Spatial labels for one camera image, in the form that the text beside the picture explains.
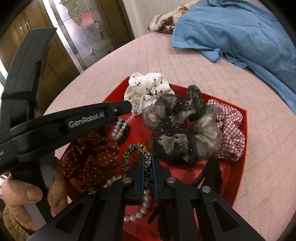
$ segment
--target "blue cloth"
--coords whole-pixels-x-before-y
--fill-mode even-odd
[[[211,62],[224,53],[249,67],[296,114],[296,49],[271,13],[242,0],[201,0],[179,18],[172,42],[200,50]]]

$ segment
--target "white scrunchie with dots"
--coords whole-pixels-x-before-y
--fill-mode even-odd
[[[139,108],[136,115],[142,114],[144,108],[154,104],[160,96],[175,94],[167,79],[160,73],[142,75],[136,72],[131,75],[128,84],[124,100],[132,104],[132,113],[134,113],[136,102],[138,103]]]

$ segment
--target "floral blanket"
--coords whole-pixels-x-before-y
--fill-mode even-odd
[[[167,14],[155,16],[147,29],[151,32],[161,34],[173,34],[178,19],[198,1],[199,0],[181,5]]]

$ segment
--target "red tray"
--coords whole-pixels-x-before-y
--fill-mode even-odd
[[[128,80],[129,77],[127,77],[119,86],[113,90],[113,92],[104,100],[105,102],[119,102],[123,101],[124,92],[128,87]],[[177,86],[170,84],[170,87],[174,90],[174,92],[178,95],[181,95],[182,97],[186,96],[187,88]],[[221,103],[228,104],[230,106],[235,107],[238,109],[242,115],[243,120],[242,124],[240,126],[240,130],[245,135],[245,148],[243,151],[243,154],[241,158],[237,162],[233,161],[227,161],[227,160],[221,160],[220,163],[220,169],[222,171],[222,179],[223,179],[223,185],[222,185],[222,192],[221,197],[231,206],[233,206],[234,201],[236,199],[236,195],[240,186],[240,182],[242,179],[243,169],[244,169],[244,163],[246,159],[246,143],[247,143],[247,112],[244,109],[241,109],[231,103],[228,103],[226,101],[223,101],[221,99],[218,99],[216,97],[202,94],[205,102],[207,102],[209,99],[216,99]],[[130,114],[125,115],[123,118],[127,119],[130,116]],[[120,162],[123,161],[122,156],[124,153],[124,150],[129,144],[135,144],[135,143],[143,143],[148,151],[152,152],[151,149],[151,134],[152,131],[145,128],[142,122],[141,116],[136,116],[131,122],[130,122],[130,135],[127,138],[126,142],[120,146],[119,148],[119,160]],[[111,132],[113,127],[110,125],[107,127],[107,130]],[[130,164],[135,165],[137,162],[137,153],[133,153],[131,157]],[[194,168],[186,169],[183,166],[173,166],[168,165],[165,162],[160,162],[161,166],[168,167],[170,169],[171,175],[179,180],[182,180],[184,182],[190,182],[192,181],[205,167],[205,161],[198,163]],[[121,174],[122,169],[121,166],[118,167],[115,170],[109,171],[105,174],[107,178],[111,178],[114,175]],[[78,190],[75,188],[75,179],[66,179],[67,182],[67,192],[71,199],[75,199],[82,190]],[[129,206],[126,207],[126,215],[134,214],[135,212],[138,212],[140,207],[134,207]],[[143,219],[137,220],[135,223],[124,223],[123,226],[123,234],[122,234],[122,240],[123,241],[156,241],[160,240],[158,237],[157,232],[157,221],[155,220],[152,224],[148,225],[147,220],[149,218],[149,214],[145,215]]]

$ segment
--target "wooden door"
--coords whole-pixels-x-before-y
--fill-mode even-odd
[[[15,52],[30,29],[52,28],[42,0],[34,0],[9,27],[0,41],[0,59],[8,70]],[[39,114],[44,114],[53,100],[78,75],[75,64],[57,34],[52,39],[44,78],[39,83],[37,94]]]

